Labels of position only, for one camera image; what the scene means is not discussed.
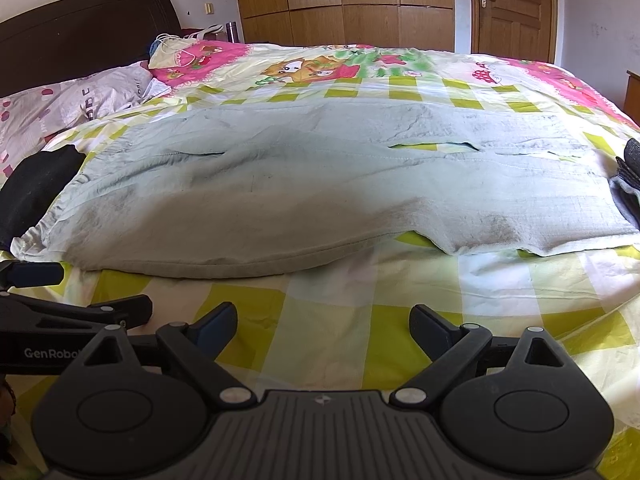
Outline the light grey-green pants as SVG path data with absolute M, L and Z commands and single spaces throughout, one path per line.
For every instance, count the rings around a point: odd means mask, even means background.
M 405 232 L 455 256 L 637 243 L 587 131 L 555 113 L 367 99 L 191 110 L 89 157 L 10 249 L 210 280 L 322 266 Z

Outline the black folded garment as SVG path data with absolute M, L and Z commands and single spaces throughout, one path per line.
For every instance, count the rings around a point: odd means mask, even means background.
M 25 158 L 1 189 L 1 249 L 23 236 L 47 212 L 86 159 L 73 145 Z

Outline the colourful checkered bed sheet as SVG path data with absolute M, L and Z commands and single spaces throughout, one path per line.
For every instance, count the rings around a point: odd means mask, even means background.
M 454 118 L 447 139 L 422 134 L 400 148 L 469 149 L 477 129 L 507 120 L 552 118 L 613 171 L 639 124 L 561 67 L 486 54 L 369 46 L 285 48 L 273 44 L 215 54 L 202 74 L 157 65 L 167 96 L 71 128 L 42 142 L 94 156 L 136 125 L 191 110 L 252 104 L 413 105 Z M 609 479 L 639 474 L 639 248 L 541 258 L 522 250 L 450 257 L 408 232 L 321 268 L 271 278 L 183 281 L 67 268 L 36 291 L 44 300 L 91 304 L 137 294 L 154 304 L 153 324 L 192 321 L 221 301 L 239 311 L 239 338 L 221 362 L 256 388 L 388 390 L 426 359 L 408 337 L 408 314 L 424 302 L 452 322 L 477 322 L 512 336 L 539 324 L 574 356 L 611 404 L 614 437 L 601 464 Z

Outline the white pink patterned pillow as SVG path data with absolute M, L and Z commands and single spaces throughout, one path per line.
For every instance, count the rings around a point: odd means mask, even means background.
M 1 99 L 1 179 L 54 136 L 170 92 L 137 62 L 91 76 L 44 84 Z

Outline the dark wooden headboard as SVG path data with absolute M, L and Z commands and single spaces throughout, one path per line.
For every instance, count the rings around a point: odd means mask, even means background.
M 146 60 L 155 38 L 178 35 L 170 0 L 58 0 L 1 23 L 1 94 Z

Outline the dark grey folded pants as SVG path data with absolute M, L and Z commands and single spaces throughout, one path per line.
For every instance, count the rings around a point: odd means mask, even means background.
M 627 141 L 616 164 L 616 175 L 608 180 L 612 199 L 620 214 L 640 230 L 640 143 L 636 139 Z

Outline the cream cloth bag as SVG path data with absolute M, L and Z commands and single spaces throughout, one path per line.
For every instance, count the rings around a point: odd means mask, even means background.
M 160 34 L 152 43 L 149 69 L 183 68 L 201 65 L 209 59 L 202 50 L 193 50 L 200 42 L 195 36 Z

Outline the wooden side cabinet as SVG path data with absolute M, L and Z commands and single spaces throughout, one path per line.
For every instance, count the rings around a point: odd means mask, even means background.
M 623 111 L 637 125 L 640 125 L 640 76 L 628 70 L 628 81 Z

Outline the silver thermos bottle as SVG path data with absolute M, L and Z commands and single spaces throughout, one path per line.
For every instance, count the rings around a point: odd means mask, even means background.
M 226 35 L 227 40 L 232 44 L 237 44 L 239 40 L 238 28 L 236 27 L 235 22 L 227 22 L 226 23 Z

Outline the wooden wardrobe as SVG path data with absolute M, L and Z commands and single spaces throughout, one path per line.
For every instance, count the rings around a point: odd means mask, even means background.
M 238 0 L 250 44 L 454 50 L 454 0 Z

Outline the wooden door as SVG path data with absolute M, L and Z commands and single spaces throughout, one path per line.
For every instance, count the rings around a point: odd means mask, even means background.
M 552 63 L 558 0 L 471 0 L 471 51 Z

